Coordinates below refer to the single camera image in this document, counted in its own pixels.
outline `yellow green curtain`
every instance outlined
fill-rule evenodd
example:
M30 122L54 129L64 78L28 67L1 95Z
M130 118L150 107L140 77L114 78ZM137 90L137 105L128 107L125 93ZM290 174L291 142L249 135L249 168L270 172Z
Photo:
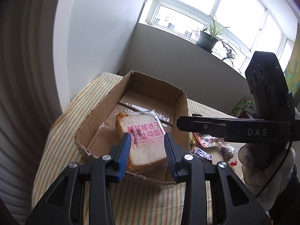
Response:
M300 25L298 24L295 45L289 63L284 71L289 90L293 94L295 107L300 102Z

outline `camera lens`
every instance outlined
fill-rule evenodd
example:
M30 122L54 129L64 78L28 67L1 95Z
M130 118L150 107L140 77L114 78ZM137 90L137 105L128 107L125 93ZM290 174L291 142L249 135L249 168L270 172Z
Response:
M263 68L260 64L257 66L258 75L263 79Z
M249 84L249 86L250 86L250 88L252 88L252 80L250 79L250 78L248 78L248 84Z
M251 75L252 75L254 84L257 85L258 84L258 78L257 78L256 72L253 70Z

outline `packaged bread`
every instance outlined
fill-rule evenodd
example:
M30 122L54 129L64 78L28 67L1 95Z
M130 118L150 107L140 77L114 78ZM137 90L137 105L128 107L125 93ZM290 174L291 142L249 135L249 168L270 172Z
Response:
M119 113L115 128L119 138L131 135L127 171L141 174L167 163L164 148L164 129L154 111Z

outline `black cable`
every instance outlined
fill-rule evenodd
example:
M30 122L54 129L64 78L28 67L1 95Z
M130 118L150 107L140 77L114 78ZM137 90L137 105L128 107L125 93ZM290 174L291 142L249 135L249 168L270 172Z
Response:
M290 152L290 149L292 147L292 143L293 143L292 138L290 138L290 140L289 140L289 146L288 146L288 148L286 150L286 153L285 153L284 157L282 158L279 166L277 167L277 169L275 170L275 172L272 174L272 176L269 178L269 180L265 183L264 187L262 187L262 189L260 190L260 192L258 192L258 194L255 196L256 199L258 198L258 196L261 195L261 193L265 190L265 188L271 183L272 179L275 177L275 175L278 173L278 171L282 167L285 159L287 158L287 156L288 156L288 154Z

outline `striped tablecloth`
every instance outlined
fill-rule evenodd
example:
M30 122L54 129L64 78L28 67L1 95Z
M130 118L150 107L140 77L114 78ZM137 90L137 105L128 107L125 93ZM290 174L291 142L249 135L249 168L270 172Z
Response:
M102 74L79 92L65 112L53 124L35 177L32 191L32 208L70 162L75 161L80 164L85 162L75 146L74 135L86 115L121 79L122 77L118 75ZM188 108L190 115L198 113L204 117L230 117L191 100L188 100ZM232 145L239 149L243 144L233 143ZM207 152L213 156L214 164L223 160L217 147L207 148ZM242 179L241 163L239 161L235 171ZM86 189L84 225L89 224L89 183L87 183ZM178 184L167 190L158 190L123 180L120 184L111 184L111 195L116 224L180 224L185 184ZM211 224L211 196L208 185L207 204L207 221L208 224Z

